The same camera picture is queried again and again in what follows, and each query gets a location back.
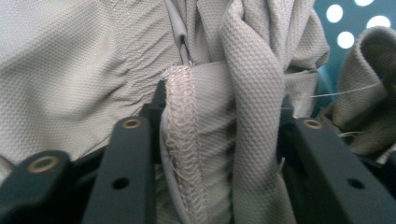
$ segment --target crumpled fabric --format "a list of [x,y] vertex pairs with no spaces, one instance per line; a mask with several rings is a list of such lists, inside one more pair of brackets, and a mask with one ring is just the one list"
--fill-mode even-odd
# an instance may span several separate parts
[[351,150],[384,162],[396,143],[396,32],[361,33],[344,61],[338,99],[323,112]]
[[[229,204],[232,211],[229,212],[233,213],[235,223],[293,223],[289,198],[278,172],[276,139],[283,98],[288,96],[296,108],[295,117],[309,117],[315,103],[310,96],[315,94],[316,69],[328,58],[329,47],[312,9],[313,1],[174,2],[188,31],[186,43],[192,60],[192,65],[187,65],[188,69],[193,71],[195,67],[225,61],[228,66],[226,78],[229,80],[224,82],[231,80],[232,83],[236,111],[236,130],[233,130],[236,147],[231,151],[233,166],[228,172],[215,172],[219,180],[222,176],[232,177],[230,185],[222,186],[223,190],[232,190],[232,198],[219,200],[219,203],[232,200]],[[192,192],[202,192],[199,199],[184,200],[184,206],[190,212],[189,222],[216,223],[213,218],[217,213],[216,204],[205,202],[211,191],[205,187],[205,172],[213,172],[214,169],[205,166],[205,157],[200,153],[205,154],[211,148],[217,148],[216,143],[221,145],[222,142],[215,139],[212,147],[200,149],[200,129],[210,130],[214,124],[197,126],[196,123],[203,119],[211,120],[218,114],[210,107],[206,108],[206,113],[199,112],[193,105],[200,105],[193,102],[203,95],[208,101],[223,99],[224,86],[218,82],[207,82],[206,92],[212,90],[216,93],[210,96],[199,88],[186,88],[186,77],[194,78],[193,72],[176,71],[172,74],[167,79],[167,89],[171,94],[167,104],[187,104],[185,108],[167,108],[167,131],[168,134],[176,133],[178,125],[185,130],[187,137],[179,134],[174,134],[179,139],[168,136],[172,141],[168,143],[167,150],[170,154],[178,153],[194,160],[183,164],[186,159],[178,158],[179,155],[172,159],[177,183],[181,184],[181,197],[185,194],[183,190],[187,192],[186,186]],[[219,74],[211,72],[201,76]],[[225,133],[226,130],[222,126],[214,129],[214,133]],[[183,175],[184,168],[189,165],[190,168],[195,167],[194,175],[189,176],[194,177],[193,180]]]

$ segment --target fabric cover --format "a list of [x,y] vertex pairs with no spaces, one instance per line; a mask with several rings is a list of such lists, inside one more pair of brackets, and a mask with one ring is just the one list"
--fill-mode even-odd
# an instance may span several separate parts
[[384,162],[396,143],[396,32],[364,31],[346,56],[337,101],[324,112],[353,152]]
[[[197,125],[200,120],[216,120],[219,116],[219,110],[213,109],[219,103],[208,105],[203,112],[198,109],[204,104],[198,104],[199,99],[224,100],[224,86],[207,81],[200,91],[201,85],[194,83],[195,75],[209,80],[223,76],[215,72],[198,75],[194,69],[224,60],[228,64],[227,78],[233,83],[237,128],[233,183],[218,185],[222,185],[222,191],[233,191],[236,223],[294,222],[278,173],[276,139],[283,97],[290,96],[296,108],[294,116],[310,116],[314,103],[310,96],[315,92],[318,79],[316,69],[327,60],[329,47],[312,10],[313,1],[174,2],[187,27],[186,42],[193,65],[175,68],[167,79],[165,142],[189,222],[218,223],[215,219],[218,206],[207,201],[206,195],[213,191],[207,187],[207,173],[212,172],[219,182],[231,173],[206,165],[208,158],[203,155],[208,150],[220,149],[217,144],[222,142],[214,140],[216,136],[212,134],[204,139],[210,147],[201,147],[206,144],[200,133],[207,128],[215,130],[213,133],[225,134],[228,124],[223,123],[222,127],[216,122]],[[223,111],[223,117],[228,115],[227,111]],[[224,155],[229,149],[222,150]],[[224,200],[230,199],[224,197],[217,203]]]
[[180,62],[163,1],[1,1],[0,15],[0,155],[16,164],[105,145]]

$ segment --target light gray mesh fabric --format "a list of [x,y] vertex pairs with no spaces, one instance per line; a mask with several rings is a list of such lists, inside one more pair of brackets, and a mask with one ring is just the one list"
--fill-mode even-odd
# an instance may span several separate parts
[[338,99],[325,112],[343,135],[352,135],[353,152],[378,157],[396,142],[395,71],[396,32],[364,31],[346,56]]
[[0,14],[0,154],[14,163],[92,151],[180,61],[163,1],[1,1]]
[[[236,223],[294,220],[276,172],[276,139],[288,67],[313,69],[324,62],[328,52],[312,4],[235,0],[225,15],[222,44],[237,112],[233,165]],[[318,48],[310,49],[310,42]],[[303,55],[310,57],[301,60]]]
[[189,223],[230,223],[235,108],[227,64],[168,73],[165,142]]

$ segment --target black plastic bracket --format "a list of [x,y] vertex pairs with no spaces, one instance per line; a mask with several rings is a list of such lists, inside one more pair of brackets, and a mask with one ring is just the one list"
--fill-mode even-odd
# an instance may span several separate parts
[[281,123],[278,157],[298,223],[394,223],[395,200],[331,127]]
[[149,121],[120,120],[106,148],[82,223],[155,223]]

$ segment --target thread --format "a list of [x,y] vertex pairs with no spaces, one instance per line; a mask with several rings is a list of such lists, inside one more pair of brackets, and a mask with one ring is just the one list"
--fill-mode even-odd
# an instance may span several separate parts
[[361,87],[361,88],[357,88],[357,89],[353,89],[353,90],[350,90],[350,91],[340,91],[340,92],[336,92],[336,93],[321,94],[321,95],[313,95],[313,96],[308,96],[308,97],[306,97],[306,98],[319,98],[319,97],[327,97],[327,96],[345,95],[345,94],[350,94],[350,93],[353,93],[353,92],[356,92],[356,91],[364,91],[364,90],[373,88],[373,87],[375,87],[375,86],[378,86],[378,85],[380,85],[380,84],[382,84],[382,82],[377,82],[377,83],[375,83],[375,84],[368,85],[368,86]]

